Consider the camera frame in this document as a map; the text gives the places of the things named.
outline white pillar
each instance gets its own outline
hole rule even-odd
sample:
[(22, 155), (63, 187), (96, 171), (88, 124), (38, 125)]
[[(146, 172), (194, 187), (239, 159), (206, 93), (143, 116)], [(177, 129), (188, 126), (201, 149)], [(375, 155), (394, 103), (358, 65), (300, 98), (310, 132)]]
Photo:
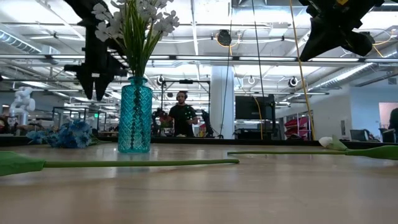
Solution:
[(210, 123), (215, 130), (214, 136), (220, 133), (225, 139), (233, 139), (234, 133), (234, 73), (232, 67), (213, 66), (210, 83)]

